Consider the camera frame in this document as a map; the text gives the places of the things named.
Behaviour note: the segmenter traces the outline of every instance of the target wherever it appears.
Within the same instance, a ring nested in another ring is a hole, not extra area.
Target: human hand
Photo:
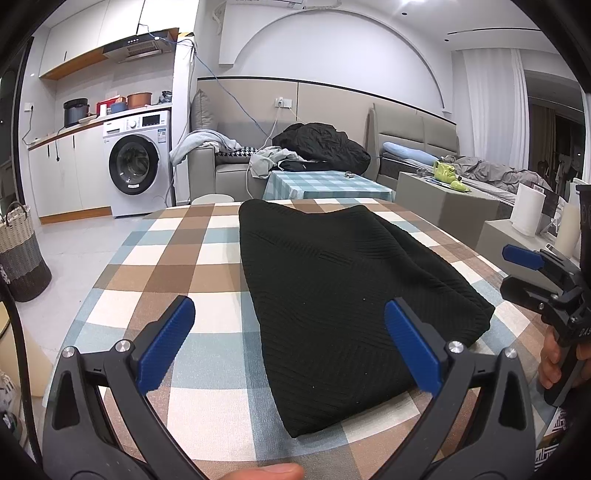
[[[540,354],[541,363],[538,368],[540,383],[546,390],[551,389],[555,383],[558,383],[562,376],[560,367],[558,366],[560,362],[560,347],[554,337],[554,331],[554,327],[551,326],[546,330],[544,347]],[[582,343],[577,347],[577,358],[579,360],[585,360],[586,363],[579,377],[574,381],[574,387],[578,387],[591,379],[591,343]]]
[[[302,480],[304,469],[296,463],[280,463],[262,468],[238,470],[224,476],[221,480]]]

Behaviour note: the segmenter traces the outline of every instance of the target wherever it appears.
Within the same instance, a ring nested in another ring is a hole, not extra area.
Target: metal screw
[[[517,358],[517,350],[514,348],[505,348],[505,356],[507,358],[511,358],[512,360]]]
[[[64,358],[70,358],[71,356],[74,356],[74,353],[76,353],[76,350],[72,346],[67,346],[61,351],[61,355]]]
[[[464,344],[454,340],[447,344],[447,348],[449,348],[451,353],[462,353],[464,351]]]
[[[129,340],[120,340],[115,344],[115,350],[118,352],[126,352],[131,348],[131,342]]]

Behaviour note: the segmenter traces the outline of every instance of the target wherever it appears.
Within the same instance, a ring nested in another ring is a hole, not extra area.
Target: backsplash wall
[[[157,103],[162,90],[172,90],[173,69],[174,54],[164,53],[125,63],[105,60],[58,80],[55,131],[64,126],[64,103],[74,98],[88,98],[90,113],[96,113],[97,102],[115,95],[152,92]]]

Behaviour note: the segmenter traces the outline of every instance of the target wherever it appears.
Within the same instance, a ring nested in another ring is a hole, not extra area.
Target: black jacket
[[[306,160],[328,162],[328,170],[352,171],[363,175],[371,156],[345,132],[332,125],[294,124],[273,139],[273,145],[296,152]]]

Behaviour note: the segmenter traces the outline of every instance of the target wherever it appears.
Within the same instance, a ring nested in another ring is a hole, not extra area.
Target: bed headboard
[[[459,153],[455,124],[405,105],[373,104],[367,138],[372,162],[364,176],[371,180],[378,176],[384,142],[423,150],[435,157]]]

